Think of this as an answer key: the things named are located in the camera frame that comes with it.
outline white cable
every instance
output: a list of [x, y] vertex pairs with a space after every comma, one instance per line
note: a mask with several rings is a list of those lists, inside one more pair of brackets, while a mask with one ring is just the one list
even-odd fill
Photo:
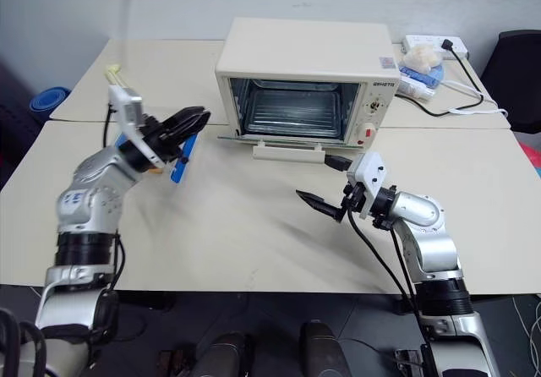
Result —
[[[530, 330], [530, 354], [532, 354], [532, 347], [536, 347], [535, 342], [533, 341], [533, 332], [535, 330], [535, 326], [537, 326], [538, 328], [541, 327], [539, 326], [540, 322], [541, 322], [541, 317], [537, 318], [535, 322], [533, 322], [532, 329]], [[533, 367], [535, 368], [535, 374], [533, 375], [533, 377], [538, 377], [538, 375], [541, 375], [541, 370], [539, 370], [539, 359], [537, 358], [537, 360], [538, 361], [533, 365]]]
[[32, 292], [33, 292], [35, 295], [37, 295], [39, 298], [41, 298], [41, 294], [39, 294], [39, 293], [36, 291], [35, 288], [30, 287], [30, 290], [32, 290]]
[[484, 97], [484, 100], [487, 101], [487, 102], [490, 102], [491, 104], [494, 104], [496, 105], [496, 107], [498, 106], [498, 102], [494, 101], [488, 94], [484, 94], [483, 92], [481, 91], [477, 91], [474, 87], [472, 87], [471, 85], [466, 85], [466, 84], [463, 84], [463, 83], [459, 83], [458, 81], [453, 81], [452, 79], [444, 79], [442, 81], [440, 81], [440, 84], [444, 85], [445, 87], [447, 88], [451, 88], [452, 90], [455, 90], [455, 91], [458, 91], [458, 92], [461, 92], [462, 94], [465, 94], [467, 96], [471, 96], [472, 94], [469, 94], [467, 93], [466, 91], [463, 91], [459, 88], [455, 88], [453, 85], [457, 86], [457, 87], [462, 87], [464, 90], [469, 90], [475, 94], [477, 94], [478, 96], [483, 96]]
[[474, 115], [474, 114], [477, 114], [477, 113], [481, 113], [481, 114], [487, 114], [487, 113], [497, 113], [497, 112], [501, 112], [504, 114], [504, 117], [507, 117], [509, 115], [509, 113], [507, 113], [507, 111], [505, 109], [502, 109], [502, 108], [498, 108], [498, 109], [490, 109], [488, 111], [471, 111], [471, 110], [465, 110], [465, 109], [456, 109], [456, 108], [451, 108], [449, 110], [450, 113], [455, 113], [456, 115]]
[[[452, 89], [454, 91], [458, 91], [458, 92], [460, 92], [462, 94], [465, 94], [467, 96], [483, 96], [484, 101], [496, 105], [496, 109], [492, 109], [492, 110], [488, 110], [488, 111], [471, 111], [471, 110], [465, 111], [463, 109], [452, 108], [452, 109], [449, 110], [450, 113], [455, 113], [457, 115], [473, 115], [475, 113], [498, 113], [498, 112], [501, 112], [501, 113], [504, 114], [505, 117], [507, 117], [509, 115], [509, 113], [505, 109], [498, 108], [498, 102], [496, 102], [492, 98], [490, 98], [490, 96], [488, 94], [484, 94], [481, 91], [477, 91], [475, 88], [473, 88], [470, 85], [465, 85], [463, 83], [459, 83], [458, 81], [453, 81], [452, 79], [444, 79], [443, 81], [440, 81], [440, 84], [442, 84], [445, 87], [450, 88], [450, 89]], [[464, 90], [461, 90], [460, 88], [456, 88], [456, 86], [457, 87], [462, 87], [464, 90], [469, 90], [473, 94], [471, 92], [466, 92]]]
[[533, 322], [533, 325], [530, 331], [528, 331], [526, 324], [524, 323], [524, 320], [522, 319], [521, 312], [518, 310], [518, 307], [516, 306], [515, 297], [514, 296], [511, 297], [511, 299], [513, 301], [513, 306], [515, 307], [516, 314], [518, 315], [518, 319], [521, 321], [521, 326], [524, 329], [524, 333], [526, 334], [530, 343], [530, 360], [532, 361], [532, 366], [535, 369], [535, 374], [533, 375], [533, 377], [538, 377], [539, 375], [541, 375], [541, 370], [539, 369], [538, 349], [535, 346], [535, 342], [533, 341], [533, 331], [535, 330], [535, 326], [537, 326], [541, 330], [541, 325], [539, 324], [541, 322], [541, 317], [537, 316], [537, 312], [538, 312], [539, 307], [541, 306], [540, 305], [541, 303], [538, 303], [538, 306], [535, 308], [536, 320], [535, 322]]

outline sticker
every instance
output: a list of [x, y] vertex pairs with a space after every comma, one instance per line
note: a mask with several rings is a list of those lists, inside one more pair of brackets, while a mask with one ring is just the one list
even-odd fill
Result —
[[395, 59], [392, 57], [380, 57], [381, 68], [396, 68]]
[[83, 202], [85, 191], [85, 189], [74, 189], [72, 191], [68, 191], [63, 196], [62, 204], [60, 204], [60, 212], [63, 214], [73, 214]]

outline power strip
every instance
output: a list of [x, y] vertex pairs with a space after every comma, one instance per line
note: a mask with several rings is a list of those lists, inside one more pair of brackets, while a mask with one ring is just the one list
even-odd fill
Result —
[[446, 60], [454, 60], [453, 54], [441, 48], [441, 43], [444, 39], [449, 39], [453, 42], [453, 50], [459, 58], [466, 58], [467, 48], [464, 46], [460, 37], [457, 36], [428, 36], [428, 35], [406, 35], [402, 44], [406, 52], [417, 45], [432, 45], [434, 51], [439, 53]]

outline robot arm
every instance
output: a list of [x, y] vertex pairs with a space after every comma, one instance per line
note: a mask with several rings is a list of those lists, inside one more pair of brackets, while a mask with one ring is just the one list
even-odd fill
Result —
[[[179, 146], [210, 117], [203, 107], [189, 107], [159, 123], [143, 115], [141, 98], [131, 89], [111, 85], [109, 98], [128, 141], [83, 161], [57, 201], [57, 253], [36, 316], [46, 340], [46, 369], [53, 376], [79, 375], [93, 361], [93, 346], [116, 333], [111, 250], [119, 238], [124, 195], [143, 172], [178, 158]], [[35, 352], [32, 342], [21, 347], [19, 375], [32, 375]]]
[[383, 188], [386, 169], [375, 152], [359, 155], [354, 161], [327, 156], [325, 163], [347, 170], [342, 206], [326, 204], [316, 195], [297, 193], [337, 221], [352, 210], [363, 219], [372, 216], [373, 225], [379, 229], [396, 230], [417, 292], [420, 327], [430, 340], [432, 354], [424, 351], [424, 375], [469, 370], [472, 376], [499, 377], [483, 322], [472, 308], [456, 246], [445, 229], [445, 212], [440, 204], [429, 196], [397, 193], [394, 186]]

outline gray floor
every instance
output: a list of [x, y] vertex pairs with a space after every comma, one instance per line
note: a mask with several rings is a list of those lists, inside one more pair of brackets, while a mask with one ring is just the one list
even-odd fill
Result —
[[[39, 298], [28, 287], [0, 287], [0, 306], [20, 320], [33, 320]], [[538, 298], [517, 297], [527, 325], [534, 319]], [[524, 336], [510, 298], [475, 303], [484, 318], [501, 375], [533, 375]], [[85, 376], [152, 376], [157, 353], [178, 345], [196, 345], [197, 353], [227, 331], [244, 331], [256, 340], [253, 376], [300, 376], [298, 332], [306, 320], [321, 320], [341, 337], [355, 337], [383, 350], [418, 347], [421, 337], [412, 315], [395, 313], [396, 301], [386, 295], [211, 293], [175, 294], [167, 311], [123, 304], [120, 336], [145, 333], [132, 341], [108, 345], [98, 364]], [[399, 375], [393, 364], [354, 342], [344, 353], [356, 376]]]

